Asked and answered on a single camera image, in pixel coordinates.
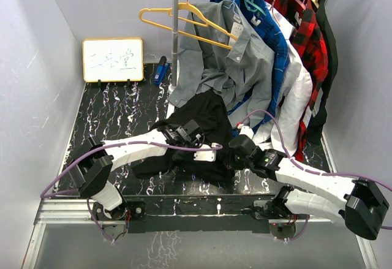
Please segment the yellow clothes hanger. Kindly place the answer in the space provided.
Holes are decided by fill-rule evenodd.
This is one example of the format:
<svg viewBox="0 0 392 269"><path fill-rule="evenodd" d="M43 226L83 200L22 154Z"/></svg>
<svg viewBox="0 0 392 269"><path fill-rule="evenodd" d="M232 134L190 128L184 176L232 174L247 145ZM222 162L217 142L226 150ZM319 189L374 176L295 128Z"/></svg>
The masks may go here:
<svg viewBox="0 0 392 269"><path fill-rule="evenodd" d="M197 19L188 19L184 17L179 16L180 11L186 11L189 12L191 16L196 16ZM160 23L156 23L151 20L147 20L144 15L146 13L164 13L167 14L169 17L172 18L173 23L171 28L169 26L162 25ZM199 28L212 28L213 30L216 30L223 35L227 36L229 39L232 39L234 41L238 40L238 36L230 31L227 31L225 28L219 26L215 22L209 20L203 12L198 9L195 5L191 4L189 0L186 0L185 2L180 2L179 0L172 0L171 7L168 8L143 8L139 11L138 13L139 19L149 25L164 29L164 30L170 30L173 34L181 34L182 36L189 37L191 39L195 39L197 41L201 41L207 44L215 45L221 48L225 49L231 49L232 46L229 44L225 44L223 42L218 42L217 40L213 40L207 37L202 37L196 35L196 33L190 33L190 32L185 32L182 30L178 29L178 22L183 21L187 24L192 25L193 27L198 26Z"/></svg>

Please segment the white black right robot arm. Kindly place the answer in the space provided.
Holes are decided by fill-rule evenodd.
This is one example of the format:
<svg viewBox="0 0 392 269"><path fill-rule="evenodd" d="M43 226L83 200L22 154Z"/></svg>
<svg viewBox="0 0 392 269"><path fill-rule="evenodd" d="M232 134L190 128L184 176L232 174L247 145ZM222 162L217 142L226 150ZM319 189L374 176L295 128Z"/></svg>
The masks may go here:
<svg viewBox="0 0 392 269"><path fill-rule="evenodd" d="M272 201L253 204L255 214L270 219L298 214L325 218L367 240L376 240L385 229L390 204L374 180L312 168L290 157L287 150L262 150L243 134L228 146L234 167L282 184Z"/></svg>

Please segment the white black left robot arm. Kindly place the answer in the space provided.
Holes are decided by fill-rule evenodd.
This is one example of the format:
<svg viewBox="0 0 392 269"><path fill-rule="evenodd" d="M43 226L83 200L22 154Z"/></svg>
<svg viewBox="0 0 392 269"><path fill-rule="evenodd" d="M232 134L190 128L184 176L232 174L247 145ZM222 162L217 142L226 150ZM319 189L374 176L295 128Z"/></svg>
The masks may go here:
<svg viewBox="0 0 392 269"><path fill-rule="evenodd" d="M161 167L173 162L174 155L192 162L215 158L205 143L205 135L192 120L184 126L159 126L145 134L120 140L89 138L79 149L65 172L70 175L78 195L102 205L110 219L121 219L128 211L126 200L109 181L111 172L134 162L152 162Z"/></svg>

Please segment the white shirt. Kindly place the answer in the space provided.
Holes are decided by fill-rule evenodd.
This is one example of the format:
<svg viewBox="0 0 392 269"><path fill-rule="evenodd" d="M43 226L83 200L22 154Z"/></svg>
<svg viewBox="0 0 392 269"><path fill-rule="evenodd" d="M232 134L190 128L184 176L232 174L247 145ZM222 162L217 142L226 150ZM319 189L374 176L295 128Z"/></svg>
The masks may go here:
<svg viewBox="0 0 392 269"><path fill-rule="evenodd" d="M300 121L308 105L312 93L312 79L310 73L303 66L298 52L290 43L293 26L271 4L266 3L270 15L288 45L288 66L284 70L284 78L278 95L276 119L278 126L273 121L262 124L255 131L254 142L262 145L262 149L270 146L283 152L285 146L289 155L293 156L298 148Z"/></svg>

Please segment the grey shirt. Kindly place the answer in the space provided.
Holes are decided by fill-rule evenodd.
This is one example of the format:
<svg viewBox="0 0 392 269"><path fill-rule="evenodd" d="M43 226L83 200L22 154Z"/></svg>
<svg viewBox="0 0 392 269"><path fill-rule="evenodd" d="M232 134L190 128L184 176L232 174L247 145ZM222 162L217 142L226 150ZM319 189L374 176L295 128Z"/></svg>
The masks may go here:
<svg viewBox="0 0 392 269"><path fill-rule="evenodd" d="M196 94L213 90L221 96L227 110L233 112L232 124L256 111L248 123L250 127L257 127L269 120L264 111L271 115L276 112L273 96L275 53L241 11L237 16L223 7L228 4L228 0L195 4L209 20L236 34L238 40L231 40L212 28L186 24L185 32L229 44L232 48L225 49L182 36L178 47L178 84L168 100L174 106L182 107Z"/></svg>

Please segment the red black plaid shirt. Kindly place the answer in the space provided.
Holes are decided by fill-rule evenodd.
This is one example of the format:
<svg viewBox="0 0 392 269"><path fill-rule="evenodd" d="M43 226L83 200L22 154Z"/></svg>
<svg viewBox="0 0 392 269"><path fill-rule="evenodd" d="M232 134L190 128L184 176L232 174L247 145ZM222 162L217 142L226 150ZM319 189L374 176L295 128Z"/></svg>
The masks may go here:
<svg viewBox="0 0 392 269"><path fill-rule="evenodd" d="M312 93L300 121L298 148L294 154L295 159L300 162L303 160L303 148L307 141L307 127L312 111L322 83L328 75L328 54L324 37L317 23L315 10L308 7L304 13L301 13L300 2L302 1L289 0L287 11L287 20L295 28L295 32L290 36L290 43L298 52L312 79Z"/></svg>

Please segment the pink hanger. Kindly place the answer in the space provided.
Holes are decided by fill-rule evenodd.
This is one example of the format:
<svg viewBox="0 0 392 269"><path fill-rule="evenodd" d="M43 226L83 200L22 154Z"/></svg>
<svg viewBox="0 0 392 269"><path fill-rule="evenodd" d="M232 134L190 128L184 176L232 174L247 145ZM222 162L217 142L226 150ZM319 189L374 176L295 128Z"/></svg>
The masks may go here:
<svg viewBox="0 0 392 269"><path fill-rule="evenodd" d="M287 21L289 0L272 0L270 4L269 10L273 20L279 28L283 28Z"/></svg>

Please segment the blue stapler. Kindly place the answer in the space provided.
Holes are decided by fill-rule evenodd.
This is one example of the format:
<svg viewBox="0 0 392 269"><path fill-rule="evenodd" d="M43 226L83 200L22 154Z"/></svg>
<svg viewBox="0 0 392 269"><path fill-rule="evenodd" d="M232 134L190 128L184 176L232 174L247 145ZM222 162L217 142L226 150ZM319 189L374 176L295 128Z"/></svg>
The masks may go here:
<svg viewBox="0 0 392 269"><path fill-rule="evenodd" d="M167 61L166 56L162 56L157 64L156 71L154 73L154 84L160 85L166 76L167 70L170 63Z"/></svg>

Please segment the black hanging jacket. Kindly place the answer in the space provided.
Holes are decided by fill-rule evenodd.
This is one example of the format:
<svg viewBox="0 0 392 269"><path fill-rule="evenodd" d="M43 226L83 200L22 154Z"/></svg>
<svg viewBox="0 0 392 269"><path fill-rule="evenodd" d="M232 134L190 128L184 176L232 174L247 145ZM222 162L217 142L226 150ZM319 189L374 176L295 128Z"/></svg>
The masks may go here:
<svg viewBox="0 0 392 269"><path fill-rule="evenodd" d="M275 8L295 27L290 41L312 79L312 92L300 122L302 148L317 143L326 123L326 101L337 73L336 39L325 10L325 0L277 0Z"/></svg>

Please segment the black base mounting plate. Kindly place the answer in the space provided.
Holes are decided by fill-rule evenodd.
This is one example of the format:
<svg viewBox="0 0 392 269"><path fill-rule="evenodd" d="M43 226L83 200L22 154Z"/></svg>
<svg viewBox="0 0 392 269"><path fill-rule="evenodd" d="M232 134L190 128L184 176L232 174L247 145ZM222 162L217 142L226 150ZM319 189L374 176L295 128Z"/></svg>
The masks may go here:
<svg viewBox="0 0 392 269"><path fill-rule="evenodd" d="M272 195L151 195L127 196L114 217L99 203L92 213L105 226L123 225L127 233L163 231L220 232L250 231L269 233L275 224L293 226L306 217L303 214L270 212Z"/></svg>

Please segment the whiteboard with yellow frame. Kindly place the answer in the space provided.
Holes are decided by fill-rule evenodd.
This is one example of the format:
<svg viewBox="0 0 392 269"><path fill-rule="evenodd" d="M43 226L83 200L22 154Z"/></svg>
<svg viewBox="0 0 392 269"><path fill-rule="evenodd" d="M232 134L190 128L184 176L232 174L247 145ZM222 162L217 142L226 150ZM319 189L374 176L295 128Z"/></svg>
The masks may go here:
<svg viewBox="0 0 392 269"><path fill-rule="evenodd" d="M138 37L85 39L83 79L87 83L142 81L143 41Z"/></svg>

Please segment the aluminium frame rail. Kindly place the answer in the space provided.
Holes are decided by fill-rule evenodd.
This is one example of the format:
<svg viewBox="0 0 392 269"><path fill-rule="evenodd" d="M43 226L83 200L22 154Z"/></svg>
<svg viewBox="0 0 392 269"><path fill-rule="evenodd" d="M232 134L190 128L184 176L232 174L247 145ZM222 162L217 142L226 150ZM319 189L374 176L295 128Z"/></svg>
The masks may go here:
<svg viewBox="0 0 392 269"><path fill-rule="evenodd" d="M295 222L294 240L243 231L123 234L111 244L82 200L46 200L37 213L24 268L377 268L371 243L322 218Z"/></svg>

